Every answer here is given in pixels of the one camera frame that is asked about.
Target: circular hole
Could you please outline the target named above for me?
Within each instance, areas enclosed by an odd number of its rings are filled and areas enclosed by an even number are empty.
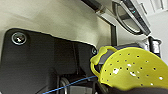
[[[160,76],[159,79],[160,79],[160,80],[163,80],[163,77]]]
[[[151,86],[153,86],[153,83],[150,83]]]

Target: colander hole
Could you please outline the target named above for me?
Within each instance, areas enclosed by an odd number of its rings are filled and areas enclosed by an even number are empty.
[[[159,79],[160,79],[160,80],[163,80],[163,77],[160,76]]]

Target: cable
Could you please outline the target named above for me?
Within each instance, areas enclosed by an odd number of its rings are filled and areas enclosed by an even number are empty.
[[[47,91],[47,92],[42,93],[42,94],[48,94],[48,93],[51,93],[51,92],[54,92],[54,91],[57,91],[57,90],[66,88],[66,87],[68,87],[68,86],[70,86],[70,85],[73,85],[73,84],[75,84],[75,83],[78,83],[78,82],[80,82],[80,81],[87,80],[87,79],[90,79],[90,78],[95,78],[95,77],[97,77],[97,76],[90,76],[90,77],[87,77],[87,78],[83,78],[83,79],[77,80],[77,81],[75,81],[75,82],[72,82],[72,83],[70,83],[70,84],[68,84],[68,85],[66,85],[66,86],[63,86],[63,87],[60,87],[60,88],[57,88],[57,89],[53,89],[53,90]]]

